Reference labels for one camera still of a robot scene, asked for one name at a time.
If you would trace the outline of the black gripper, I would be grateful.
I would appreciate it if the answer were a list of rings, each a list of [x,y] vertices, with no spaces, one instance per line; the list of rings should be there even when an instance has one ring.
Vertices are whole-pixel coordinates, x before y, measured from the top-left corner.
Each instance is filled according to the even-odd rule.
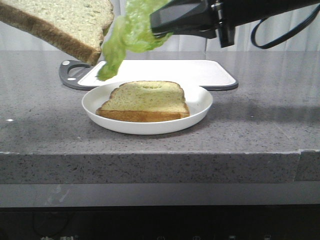
[[[227,18],[223,0],[172,0],[149,16],[152,34],[219,38],[221,48],[235,44],[236,27]]]

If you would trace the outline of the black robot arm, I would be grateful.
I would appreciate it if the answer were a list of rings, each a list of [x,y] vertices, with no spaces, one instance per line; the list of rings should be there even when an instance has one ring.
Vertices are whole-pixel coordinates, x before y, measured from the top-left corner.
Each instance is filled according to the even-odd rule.
[[[318,0],[172,0],[150,14],[155,37],[166,34],[219,38],[221,47],[235,43],[237,26],[319,4]]]

